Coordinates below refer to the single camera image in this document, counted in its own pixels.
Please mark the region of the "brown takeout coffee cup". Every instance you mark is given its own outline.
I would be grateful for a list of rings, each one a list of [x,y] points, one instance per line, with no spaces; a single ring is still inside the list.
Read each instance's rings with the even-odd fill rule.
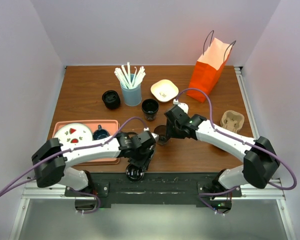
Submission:
[[[160,146],[164,146],[169,138],[167,135],[167,126],[166,125],[159,125],[154,129],[154,133],[158,135],[157,144]]]

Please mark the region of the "black coffee cup lid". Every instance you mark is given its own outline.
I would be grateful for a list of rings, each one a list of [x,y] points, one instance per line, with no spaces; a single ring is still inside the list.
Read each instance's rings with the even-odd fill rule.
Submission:
[[[142,168],[129,164],[125,169],[126,177],[133,182],[140,181],[144,177]]]

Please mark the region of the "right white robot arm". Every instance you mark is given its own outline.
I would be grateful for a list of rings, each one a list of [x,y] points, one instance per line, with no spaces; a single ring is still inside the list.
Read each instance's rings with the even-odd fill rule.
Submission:
[[[238,167],[221,170],[208,185],[209,191],[220,197],[240,185],[265,188],[280,166],[275,158],[276,152],[267,138],[260,136],[254,139],[225,129],[220,130],[198,114],[193,117],[167,115],[166,135],[168,139],[189,138],[209,143],[242,161],[242,165]]]

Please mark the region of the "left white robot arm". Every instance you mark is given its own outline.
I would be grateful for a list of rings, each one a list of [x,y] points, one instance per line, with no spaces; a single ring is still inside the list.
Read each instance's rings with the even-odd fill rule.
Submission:
[[[119,132],[89,143],[62,144],[58,138],[47,140],[31,157],[36,184],[48,188],[60,184],[89,196],[94,184],[88,171],[75,165],[98,159],[127,158],[129,163],[146,170],[159,136],[148,129],[130,136]]]

